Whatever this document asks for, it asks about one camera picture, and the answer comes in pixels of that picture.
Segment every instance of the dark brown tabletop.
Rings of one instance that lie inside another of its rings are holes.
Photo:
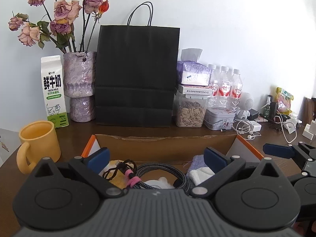
[[[260,152],[265,143],[274,143],[287,145],[282,132],[277,132],[269,128],[269,123],[261,123],[261,137],[255,138],[250,143]],[[302,136],[304,127],[301,126],[297,132],[299,141],[312,144],[313,141]],[[212,131],[204,125],[201,128],[179,128],[172,125],[170,128],[139,128],[139,127],[117,127],[96,125],[95,121],[88,123],[76,123],[70,121],[67,127],[56,129],[60,148],[60,161],[68,161],[70,158],[81,155],[92,134],[109,134],[122,137],[168,137],[168,136],[205,136],[205,135],[224,135],[235,134],[233,130],[221,132]],[[288,140],[293,138],[294,134],[286,134]],[[12,201],[19,188],[23,184],[27,175],[23,175],[16,165],[17,150],[7,159],[0,168],[0,236],[10,237],[18,229],[19,225],[12,211]],[[290,176],[300,172],[300,169],[292,160],[273,158],[285,175]]]

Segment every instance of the green label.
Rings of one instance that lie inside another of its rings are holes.
[[[57,94],[57,95],[48,96],[48,97],[46,97],[46,99],[51,100],[51,99],[56,99],[56,98],[60,98],[60,97],[61,97],[61,94]]]
[[[47,120],[52,121],[55,125],[55,128],[69,125],[67,112],[56,114],[56,115],[51,115],[51,116],[47,117]]]

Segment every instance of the pink velcro strap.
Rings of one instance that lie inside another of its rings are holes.
[[[125,176],[126,176],[127,178],[129,178],[128,176],[130,175],[130,173],[133,173],[133,171],[132,171],[131,169],[126,170]]]
[[[138,176],[134,176],[132,179],[130,179],[127,183],[127,186],[133,187],[135,184],[140,182],[141,179]]]

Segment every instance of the white and green carton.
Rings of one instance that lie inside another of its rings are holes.
[[[42,57],[41,74],[47,119],[55,128],[68,126],[60,55]]]

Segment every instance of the yellow mug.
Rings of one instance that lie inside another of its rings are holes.
[[[16,163],[23,174],[30,173],[43,157],[51,157],[54,162],[59,160],[60,147],[53,122],[33,122],[20,130],[19,138],[22,145],[16,155]]]

